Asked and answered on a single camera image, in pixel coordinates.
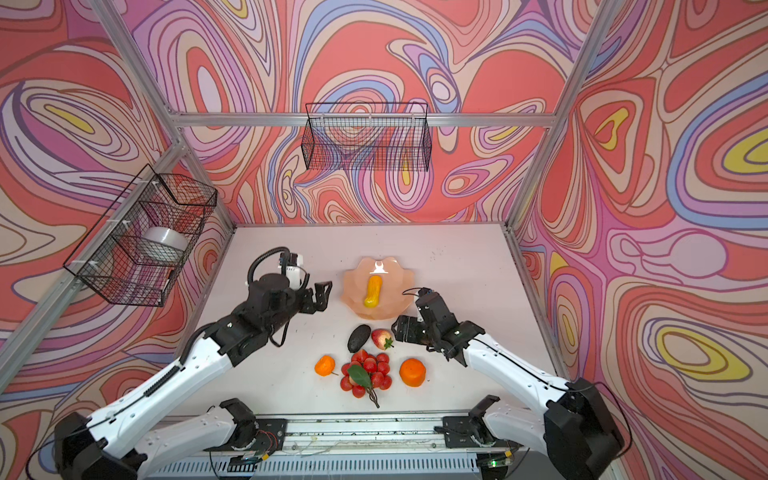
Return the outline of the dark fake avocado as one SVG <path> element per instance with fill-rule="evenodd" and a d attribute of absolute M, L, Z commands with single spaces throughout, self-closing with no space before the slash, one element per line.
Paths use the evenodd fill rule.
<path fill-rule="evenodd" d="M 371 327 L 366 324 L 358 325 L 350 334 L 347 341 L 347 350 L 349 353 L 357 353 L 367 343 L 372 333 Z"/>

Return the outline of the red berry cluster with leaf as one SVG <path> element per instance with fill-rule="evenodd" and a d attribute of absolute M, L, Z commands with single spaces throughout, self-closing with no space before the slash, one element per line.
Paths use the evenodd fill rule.
<path fill-rule="evenodd" d="M 367 398 L 380 408 L 379 393 L 392 387 L 390 357 L 359 350 L 341 368 L 340 389 L 355 398 Z"/>

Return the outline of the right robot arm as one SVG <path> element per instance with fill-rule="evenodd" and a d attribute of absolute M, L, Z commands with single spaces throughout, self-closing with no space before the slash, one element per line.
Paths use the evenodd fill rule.
<path fill-rule="evenodd" d="M 424 346 L 493 380 L 521 402 L 502 404 L 489 395 L 471 418 L 486 444 L 510 440 L 546 455 L 565 479 L 598 479 L 627 445 L 598 387 L 570 381 L 535 367 L 512 353 L 482 327 L 459 321 L 442 296 L 426 287 L 404 290 L 418 310 L 392 325 L 397 341 Z"/>

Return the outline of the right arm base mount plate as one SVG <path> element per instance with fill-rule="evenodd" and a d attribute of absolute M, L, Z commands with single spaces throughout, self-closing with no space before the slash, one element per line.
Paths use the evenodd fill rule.
<path fill-rule="evenodd" d="M 434 427 L 434 432 L 443 436 L 445 446 L 449 449 L 504 448 L 516 451 L 521 447 L 514 441 L 495 437 L 480 419 L 469 415 L 444 416 L 441 424 Z"/>

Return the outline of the large fake orange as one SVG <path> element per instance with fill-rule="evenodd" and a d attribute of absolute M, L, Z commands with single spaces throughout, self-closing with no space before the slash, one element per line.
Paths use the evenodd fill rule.
<path fill-rule="evenodd" d="M 420 360 L 409 358 L 402 362 L 399 376 L 406 386 L 417 388 L 425 382 L 426 372 L 426 367 Z"/>

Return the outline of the small fake orange tangerine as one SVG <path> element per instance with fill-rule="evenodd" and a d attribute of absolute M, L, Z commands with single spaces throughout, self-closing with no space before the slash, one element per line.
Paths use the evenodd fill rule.
<path fill-rule="evenodd" d="M 335 359 L 329 355 L 322 356 L 315 364 L 314 371 L 321 377 L 336 375 Z"/>

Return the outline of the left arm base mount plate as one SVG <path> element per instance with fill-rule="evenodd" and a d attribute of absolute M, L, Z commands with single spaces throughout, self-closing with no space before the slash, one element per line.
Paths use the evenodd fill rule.
<path fill-rule="evenodd" d="M 285 418 L 257 418 L 244 426 L 238 425 L 228 441 L 206 451 L 273 454 L 283 449 L 287 426 Z"/>

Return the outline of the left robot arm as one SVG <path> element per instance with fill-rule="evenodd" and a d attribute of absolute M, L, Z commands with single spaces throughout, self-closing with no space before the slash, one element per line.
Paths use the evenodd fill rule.
<path fill-rule="evenodd" d="M 145 479 L 197 452 L 245 450 L 256 420 L 230 399 L 190 420 L 158 423 L 203 386 L 271 343 L 297 314 L 323 312 L 331 282 L 292 288 L 284 274 L 269 273 L 248 285 L 247 299 L 220 320 L 200 328 L 179 358 L 130 393 L 89 416 L 67 415 L 55 427 L 53 456 L 64 479 Z"/>

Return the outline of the red fake strawberry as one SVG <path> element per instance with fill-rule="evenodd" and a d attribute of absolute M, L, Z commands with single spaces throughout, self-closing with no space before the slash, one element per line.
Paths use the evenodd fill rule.
<path fill-rule="evenodd" d="M 371 339 L 374 345 L 382 351 L 394 347 L 393 334 L 387 329 L 376 329 L 371 333 Z"/>

